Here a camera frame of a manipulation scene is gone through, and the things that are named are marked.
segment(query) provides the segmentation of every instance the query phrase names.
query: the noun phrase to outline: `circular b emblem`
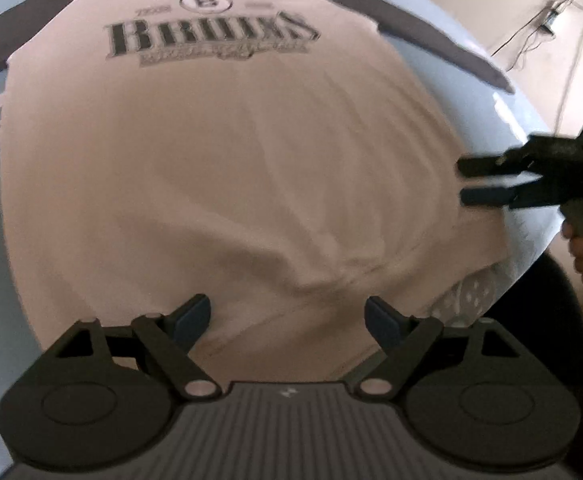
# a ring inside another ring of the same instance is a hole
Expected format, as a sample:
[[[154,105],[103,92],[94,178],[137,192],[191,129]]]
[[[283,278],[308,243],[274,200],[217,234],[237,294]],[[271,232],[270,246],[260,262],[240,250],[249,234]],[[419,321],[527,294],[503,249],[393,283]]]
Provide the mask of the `circular b emblem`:
[[[232,6],[231,0],[180,0],[180,6],[202,14],[219,14]]]

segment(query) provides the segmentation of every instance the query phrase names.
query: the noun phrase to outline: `raglan t-shirt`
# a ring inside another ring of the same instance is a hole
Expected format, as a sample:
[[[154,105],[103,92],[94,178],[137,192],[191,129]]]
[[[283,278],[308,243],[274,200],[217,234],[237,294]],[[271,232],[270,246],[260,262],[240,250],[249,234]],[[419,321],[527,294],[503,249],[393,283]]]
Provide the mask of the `raglan t-shirt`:
[[[44,348],[203,292],[216,380],[333,380],[377,350],[368,296],[423,314],[507,256],[436,101],[342,3],[73,0],[8,65],[6,244]]]

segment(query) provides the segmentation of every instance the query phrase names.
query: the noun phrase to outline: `black pants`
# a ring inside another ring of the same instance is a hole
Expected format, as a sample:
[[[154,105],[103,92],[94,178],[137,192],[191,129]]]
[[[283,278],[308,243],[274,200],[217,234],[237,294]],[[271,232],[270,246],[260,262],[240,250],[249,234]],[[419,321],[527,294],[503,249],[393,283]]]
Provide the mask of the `black pants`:
[[[581,424],[566,464],[583,476],[583,317],[565,273],[543,254],[485,315],[500,322],[575,395]]]

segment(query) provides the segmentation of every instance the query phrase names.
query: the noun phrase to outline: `beige shirt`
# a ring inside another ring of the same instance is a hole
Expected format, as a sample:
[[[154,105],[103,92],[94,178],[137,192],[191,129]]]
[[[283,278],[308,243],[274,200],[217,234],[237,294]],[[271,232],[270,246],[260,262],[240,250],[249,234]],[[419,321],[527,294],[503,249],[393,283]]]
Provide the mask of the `beige shirt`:
[[[75,0],[9,61],[6,243],[44,348],[203,292],[212,377],[340,377],[377,294],[422,314],[507,255],[464,149],[369,18],[329,0]]]

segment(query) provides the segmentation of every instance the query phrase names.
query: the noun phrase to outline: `wall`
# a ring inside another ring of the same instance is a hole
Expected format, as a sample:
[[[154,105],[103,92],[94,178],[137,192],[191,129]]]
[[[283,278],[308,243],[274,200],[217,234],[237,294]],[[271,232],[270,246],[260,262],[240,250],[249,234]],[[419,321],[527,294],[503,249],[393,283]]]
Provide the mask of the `wall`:
[[[518,28],[529,21],[539,10],[556,0],[433,0],[447,10],[474,35],[488,52],[494,52]],[[583,6],[583,0],[577,0]],[[508,44],[496,56],[498,63],[509,68],[532,25],[525,28],[516,40]],[[509,72],[537,108],[547,125],[555,130],[559,106],[563,99],[569,72],[583,31],[583,10],[570,6],[556,22],[556,38],[544,43],[526,56],[523,69]],[[565,101],[564,114],[558,133],[576,136],[583,126],[583,51],[573,83]],[[583,286],[573,271],[572,261],[564,240],[552,243],[552,253],[568,270],[583,302]]]

